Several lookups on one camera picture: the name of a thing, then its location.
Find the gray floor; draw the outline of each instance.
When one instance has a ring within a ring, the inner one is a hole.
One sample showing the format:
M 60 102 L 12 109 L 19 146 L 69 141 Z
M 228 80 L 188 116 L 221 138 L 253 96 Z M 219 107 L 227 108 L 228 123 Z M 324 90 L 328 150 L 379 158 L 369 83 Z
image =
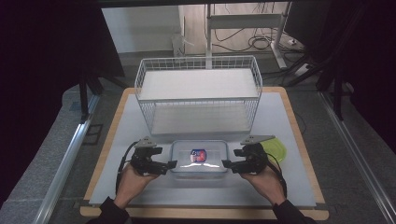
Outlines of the gray floor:
M 168 53 L 158 52 L 158 55 L 163 56 Z M 137 62 L 140 61 L 139 58 L 143 57 L 147 57 L 147 55 L 121 55 L 126 77 L 119 77 L 119 79 L 133 86 Z M 260 54 L 257 55 L 257 58 L 262 72 L 277 71 L 275 60 L 270 54 Z M 279 74 L 270 74 L 263 78 L 264 85 L 272 86 L 281 83 L 284 77 Z M 283 81 L 288 81 L 291 78 L 293 76 L 287 76 Z M 330 210 L 330 218 L 319 223 L 387 223 L 318 96 L 315 89 L 317 79 L 317 76 L 313 76 L 295 87 L 287 88 L 287 91 L 300 130 L 303 132 L 318 182 Z M 84 223 L 89 220 L 79 213 L 79 206 L 83 203 L 82 198 L 91 180 L 94 166 L 123 91 L 122 88 L 104 79 L 101 79 L 101 82 L 105 91 L 93 114 L 91 129 L 79 150 L 49 223 Z M 78 101 L 77 87 L 64 94 L 63 108 L 48 137 L 1 208 L 0 223 L 31 223 L 35 218 L 78 126 L 80 119 Z M 350 133 L 389 197 L 393 199 L 393 203 L 396 203 L 394 200 L 396 199 L 395 154 L 359 115 L 347 97 L 343 98 L 342 108 L 345 124 Z M 271 223 L 261 220 L 221 222 L 215 220 L 136 220 L 136 223 L 188 222 Z

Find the human arm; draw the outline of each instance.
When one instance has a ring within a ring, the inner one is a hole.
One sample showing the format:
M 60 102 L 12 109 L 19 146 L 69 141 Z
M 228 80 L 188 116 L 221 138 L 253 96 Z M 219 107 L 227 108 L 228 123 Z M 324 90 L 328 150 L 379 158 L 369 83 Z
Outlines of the human arm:
M 283 193 L 276 173 L 270 167 L 265 167 L 259 174 L 241 174 L 261 196 L 273 206 L 273 211 L 279 223 L 282 224 L 313 224 L 316 221 L 305 217 Z
M 90 220 L 87 224 L 123 224 L 129 215 L 125 211 L 128 203 L 143 191 L 146 185 L 157 175 L 140 175 L 130 163 L 122 170 L 122 178 L 116 198 L 107 199 L 100 206 L 102 213 L 98 218 Z

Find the yellow-green cloth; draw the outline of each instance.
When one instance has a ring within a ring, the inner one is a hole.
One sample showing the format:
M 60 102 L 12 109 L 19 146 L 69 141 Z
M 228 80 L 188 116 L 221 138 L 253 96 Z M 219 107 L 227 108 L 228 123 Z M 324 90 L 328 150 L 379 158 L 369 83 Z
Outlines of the yellow-green cloth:
M 261 142 L 264 151 L 268 154 L 273 155 L 277 162 L 281 162 L 286 157 L 286 148 L 278 138 L 273 138 L 264 142 Z M 268 156 L 268 159 L 275 162 L 274 158 Z

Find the red and blue object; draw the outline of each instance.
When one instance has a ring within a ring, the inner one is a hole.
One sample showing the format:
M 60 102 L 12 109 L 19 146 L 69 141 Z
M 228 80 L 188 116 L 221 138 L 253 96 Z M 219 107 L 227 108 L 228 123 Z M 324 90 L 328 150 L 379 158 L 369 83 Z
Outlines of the red and blue object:
M 192 162 L 205 162 L 206 151 L 204 149 L 193 149 L 190 154 L 190 159 Z

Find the black sleeve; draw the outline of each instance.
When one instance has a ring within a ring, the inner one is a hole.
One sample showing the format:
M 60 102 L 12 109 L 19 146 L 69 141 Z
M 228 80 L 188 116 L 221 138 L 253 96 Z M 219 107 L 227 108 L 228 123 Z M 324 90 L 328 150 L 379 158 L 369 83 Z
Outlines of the black sleeve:
M 128 213 L 118 208 L 109 197 L 100 205 L 100 210 L 101 215 L 91 219 L 87 224 L 124 224 L 129 217 Z
M 281 224 L 315 224 L 311 217 L 305 217 L 289 200 L 281 205 L 275 204 L 273 211 Z

